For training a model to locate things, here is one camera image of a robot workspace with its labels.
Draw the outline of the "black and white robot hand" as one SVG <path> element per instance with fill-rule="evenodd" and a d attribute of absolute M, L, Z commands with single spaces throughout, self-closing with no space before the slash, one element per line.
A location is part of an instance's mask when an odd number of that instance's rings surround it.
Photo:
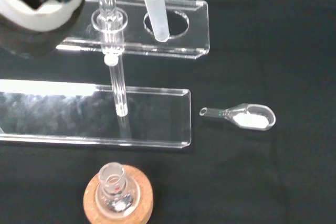
<path fill-rule="evenodd" d="M 53 51 L 70 33 L 85 0 L 1 0 L 1 48 L 37 58 Z"/>

